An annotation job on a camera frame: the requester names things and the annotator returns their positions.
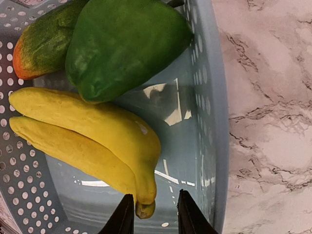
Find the yellow toy banana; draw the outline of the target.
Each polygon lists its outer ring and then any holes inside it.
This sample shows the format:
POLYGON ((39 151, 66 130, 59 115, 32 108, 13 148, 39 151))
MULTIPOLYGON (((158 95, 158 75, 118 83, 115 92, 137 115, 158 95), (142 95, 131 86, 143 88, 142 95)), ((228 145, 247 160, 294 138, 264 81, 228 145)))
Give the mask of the yellow toy banana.
POLYGON ((78 94, 42 87, 14 91, 9 103, 19 112, 9 120, 14 133, 47 155, 132 194, 137 217, 153 216, 161 145, 140 117, 108 102, 93 105, 78 94))

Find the grey plastic basket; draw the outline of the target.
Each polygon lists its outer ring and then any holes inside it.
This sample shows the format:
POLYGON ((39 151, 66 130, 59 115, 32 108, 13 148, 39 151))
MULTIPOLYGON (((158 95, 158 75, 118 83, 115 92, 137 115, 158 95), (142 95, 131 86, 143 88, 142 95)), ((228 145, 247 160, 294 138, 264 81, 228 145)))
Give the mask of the grey plastic basket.
MULTIPOLYGON (((4 234, 96 234, 123 198, 103 181, 36 150, 18 137, 9 118, 18 112, 9 95, 39 86, 75 92, 65 72, 35 80, 13 69, 15 44, 39 17, 62 0, 0 3, 0 230, 4 234)), ((177 203, 186 190, 214 228, 223 229, 229 168, 227 91, 212 3, 188 0, 178 11, 195 34, 169 67, 115 100, 158 134, 156 211, 135 219, 137 234, 176 234, 177 203)))

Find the dark green toy avocado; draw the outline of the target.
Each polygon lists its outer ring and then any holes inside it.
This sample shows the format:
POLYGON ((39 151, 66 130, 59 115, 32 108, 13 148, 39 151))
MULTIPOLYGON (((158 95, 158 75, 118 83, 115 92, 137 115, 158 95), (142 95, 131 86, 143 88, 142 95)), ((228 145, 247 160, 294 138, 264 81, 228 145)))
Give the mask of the dark green toy avocado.
POLYGON ((168 67, 193 36, 162 1, 91 0, 75 25, 66 74, 85 101, 111 101, 168 67))

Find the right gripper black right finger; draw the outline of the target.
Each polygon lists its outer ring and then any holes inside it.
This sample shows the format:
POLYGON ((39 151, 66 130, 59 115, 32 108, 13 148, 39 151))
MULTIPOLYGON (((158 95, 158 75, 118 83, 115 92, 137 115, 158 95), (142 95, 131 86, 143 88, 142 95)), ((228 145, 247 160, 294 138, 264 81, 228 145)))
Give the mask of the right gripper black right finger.
POLYGON ((188 191, 179 191, 177 209, 179 234, 218 234, 188 191))

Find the orange green toy mango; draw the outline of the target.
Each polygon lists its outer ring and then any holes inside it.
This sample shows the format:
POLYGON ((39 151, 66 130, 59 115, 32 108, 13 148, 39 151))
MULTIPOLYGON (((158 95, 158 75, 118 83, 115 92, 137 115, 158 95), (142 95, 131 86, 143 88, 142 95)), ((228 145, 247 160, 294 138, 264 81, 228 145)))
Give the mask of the orange green toy mango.
POLYGON ((73 0, 26 27, 13 52, 18 78, 34 79, 64 69, 74 27, 87 2, 73 0))

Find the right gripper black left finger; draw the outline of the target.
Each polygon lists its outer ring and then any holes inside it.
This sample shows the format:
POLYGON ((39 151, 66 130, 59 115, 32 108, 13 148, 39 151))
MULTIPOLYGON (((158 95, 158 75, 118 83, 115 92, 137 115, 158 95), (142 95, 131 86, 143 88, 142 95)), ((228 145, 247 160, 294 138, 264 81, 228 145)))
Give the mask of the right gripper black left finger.
POLYGON ((98 234, 133 234, 134 199, 126 194, 98 234))

